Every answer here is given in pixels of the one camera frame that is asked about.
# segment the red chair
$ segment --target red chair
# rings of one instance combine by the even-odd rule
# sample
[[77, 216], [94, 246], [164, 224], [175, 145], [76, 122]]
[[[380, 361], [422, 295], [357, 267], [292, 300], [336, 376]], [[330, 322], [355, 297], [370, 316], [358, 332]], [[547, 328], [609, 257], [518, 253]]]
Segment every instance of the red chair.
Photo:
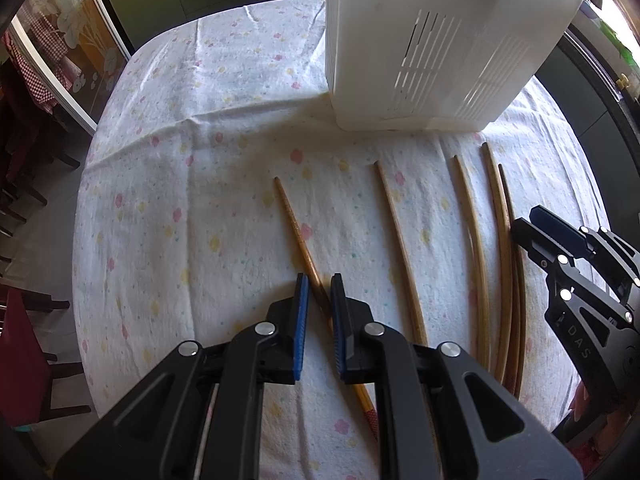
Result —
[[53, 379], [82, 373], [82, 363], [47, 363], [22, 302], [10, 288], [0, 334], [0, 413], [9, 426], [91, 412], [91, 407], [51, 408]]

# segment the wooden stick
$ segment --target wooden stick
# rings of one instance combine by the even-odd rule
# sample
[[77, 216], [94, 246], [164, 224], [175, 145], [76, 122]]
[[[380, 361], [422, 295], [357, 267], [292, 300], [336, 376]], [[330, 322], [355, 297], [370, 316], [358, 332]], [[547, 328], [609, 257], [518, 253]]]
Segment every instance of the wooden stick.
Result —
[[306, 247], [305, 241], [302, 239], [302, 233], [300, 232], [300, 227], [298, 226], [298, 222], [296, 221], [296, 216], [293, 214], [293, 209], [291, 208], [289, 199], [287, 198], [287, 195], [284, 192], [282, 183], [278, 177], [274, 178], [273, 181], [276, 183], [276, 190], [278, 191], [278, 196], [280, 197], [280, 201], [282, 202], [284, 211], [287, 215], [287, 218], [289, 219], [289, 225], [291, 225], [291, 229], [293, 230], [293, 235], [296, 237], [296, 243], [298, 244], [298, 248], [300, 249], [300, 253], [304, 261], [305, 272], [309, 276], [311, 291], [313, 292], [313, 295], [316, 298], [316, 303], [320, 307], [322, 314], [326, 319], [329, 320], [329, 322], [331, 322], [331, 302], [329, 301], [329, 296], [327, 295], [326, 290], [324, 289], [324, 286], [322, 286], [322, 281], [320, 280], [320, 275], [318, 274], [318, 270], [314, 265], [314, 261], [311, 258], [309, 249], [307, 249]]
[[[507, 201], [507, 210], [509, 211], [509, 218], [511, 222], [515, 220], [515, 214], [513, 211], [513, 201], [511, 200], [511, 193], [509, 192], [509, 186], [504, 174], [504, 168], [501, 164], [498, 165], [500, 171], [500, 179], [502, 180], [502, 187], [504, 189], [504, 195]], [[512, 244], [514, 259], [515, 259], [515, 272], [518, 292], [518, 310], [519, 310], [519, 322], [520, 329], [518, 330], [520, 339], [518, 341], [518, 367], [516, 370], [516, 381], [514, 385], [513, 395], [516, 399], [520, 398], [520, 389], [522, 387], [522, 375], [524, 372], [524, 354], [526, 351], [527, 342], [527, 290], [524, 280], [524, 264], [522, 263], [522, 251], [516, 244]]]
[[391, 212], [391, 218], [394, 221], [394, 228], [396, 230], [396, 239], [398, 240], [398, 246], [400, 247], [400, 253], [402, 254], [402, 264], [404, 265], [404, 291], [407, 301], [409, 303], [409, 313], [411, 315], [411, 324], [414, 332], [414, 341], [422, 346], [427, 346], [427, 329], [424, 325], [424, 317], [422, 316], [422, 309], [420, 307], [420, 297], [418, 296], [418, 289], [415, 286], [414, 273], [411, 270], [411, 263], [409, 261], [409, 254], [407, 253], [404, 240], [402, 239], [402, 233], [400, 232], [400, 222], [398, 221], [398, 215], [396, 214], [396, 208], [394, 207], [393, 200], [391, 199], [391, 193], [388, 185], [386, 184], [385, 170], [377, 160], [374, 166], [378, 170], [378, 176], [382, 187], [385, 190], [386, 203], [389, 206]]
[[[298, 226], [298, 221], [296, 220], [296, 216], [293, 214], [293, 209], [291, 208], [291, 204], [289, 203], [289, 199], [287, 198], [286, 193], [284, 192], [284, 188], [282, 187], [282, 183], [278, 177], [273, 179], [276, 184], [276, 190], [278, 191], [278, 196], [280, 197], [280, 201], [282, 202], [282, 206], [287, 215], [287, 219], [289, 219], [289, 225], [293, 230], [293, 234], [296, 237], [296, 242], [298, 245], [298, 249], [302, 254], [302, 259], [304, 261], [305, 272], [309, 277], [309, 283], [311, 285], [311, 292], [316, 298], [316, 303], [320, 307], [320, 311], [322, 315], [326, 319], [329, 332], [332, 337], [334, 335], [334, 326], [331, 318], [331, 302], [329, 301], [329, 296], [322, 286], [322, 281], [320, 280], [320, 276], [318, 275], [318, 270], [314, 265], [314, 261], [311, 258], [311, 254], [309, 253], [309, 249], [306, 246], [305, 241], [302, 239], [302, 234], [300, 233], [300, 227]], [[362, 407], [362, 411], [364, 412], [364, 416], [369, 423], [369, 427], [373, 432], [374, 438], [378, 439], [378, 414], [376, 413], [376, 409], [371, 402], [371, 398], [369, 397], [369, 393], [364, 384], [353, 384], [353, 390], [358, 397], [358, 401], [360, 402], [360, 406]]]
[[513, 315], [511, 316], [511, 337], [509, 339], [509, 353], [507, 356], [507, 366], [504, 372], [504, 387], [511, 395], [516, 393], [516, 382], [518, 380], [518, 362], [520, 359], [520, 287], [518, 286], [518, 273], [516, 272], [516, 259], [518, 253], [513, 248], [511, 251], [511, 262], [514, 271], [511, 273]]
[[453, 157], [454, 166], [458, 172], [458, 195], [462, 202], [462, 211], [471, 237], [474, 254], [474, 272], [476, 274], [476, 293], [478, 295], [478, 346], [476, 360], [485, 369], [491, 366], [491, 341], [489, 338], [489, 294], [486, 288], [486, 263], [482, 250], [482, 239], [478, 225], [478, 215], [474, 207], [471, 189], [466, 178], [466, 169], [462, 158]]
[[500, 335], [498, 338], [498, 353], [495, 362], [494, 377], [499, 383], [504, 384], [504, 371], [507, 365], [509, 352], [509, 339], [511, 335], [511, 287], [513, 285], [512, 274], [512, 249], [507, 203], [502, 188], [502, 180], [494, 154], [485, 142], [481, 148], [484, 169], [489, 176], [491, 195], [494, 202], [494, 216], [498, 227], [498, 249], [500, 252]]

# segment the white plastic box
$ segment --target white plastic box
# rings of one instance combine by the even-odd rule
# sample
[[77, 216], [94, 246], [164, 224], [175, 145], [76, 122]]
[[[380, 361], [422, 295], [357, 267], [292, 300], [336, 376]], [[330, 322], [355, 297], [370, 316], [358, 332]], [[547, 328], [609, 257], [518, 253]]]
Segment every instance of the white plastic box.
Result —
[[326, 0], [325, 75], [345, 130], [480, 131], [582, 0]]

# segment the human hand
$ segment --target human hand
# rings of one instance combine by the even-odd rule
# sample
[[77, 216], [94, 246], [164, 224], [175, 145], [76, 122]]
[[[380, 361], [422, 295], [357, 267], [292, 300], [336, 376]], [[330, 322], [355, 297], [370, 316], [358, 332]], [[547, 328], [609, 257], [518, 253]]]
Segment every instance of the human hand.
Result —
[[[569, 408], [574, 410], [575, 420], [580, 420], [588, 404], [589, 393], [582, 381], [580, 381], [580, 384], [578, 384], [578, 387], [575, 389], [574, 400], [572, 400], [569, 405]], [[606, 454], [613, 447], [620, 434], [624, 431], [626, 424], [629, 422], [629, 418], [629, 410], [624, 406], [607, 415], [606, 426], [593, 436], [594, 447], [600, 455]]]

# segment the table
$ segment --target table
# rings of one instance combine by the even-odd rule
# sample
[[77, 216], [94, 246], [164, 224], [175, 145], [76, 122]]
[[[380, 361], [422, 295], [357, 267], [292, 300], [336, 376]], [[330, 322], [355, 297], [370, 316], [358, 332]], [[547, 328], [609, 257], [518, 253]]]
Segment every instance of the table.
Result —
[[[78, 197], [74, 312], [98, 414], [180, 341], [229, 340], [292, 294], [302, 266], [274, 176], [324, 280], [341, 272], [349, 296], [410, 334], [401, 261], [372, 166], [378, 159], [430, 343], [472, 350], [472, 259], [450, 164], [455, 154], [465, 159], [488, 264], [495, 359], [499, 262], [484, 140], [505, 166], [517, 215], [541, 203], [576, 226], [608, 226], [584, 153], [535, 78], [481, 133], [347, 133], [335, 124], [324, 79], [324, 0], [234, 9], [147, 43], [104, 111]], [[526, 280], [522, 402], [551, 428], [577, 376], [543, 320], [544, 274], [528, 260]], [[302, 380], [265, 388], [261, 477], [375, 478], [375, 442], [337, 380], [312, 300], [307, 326]]]

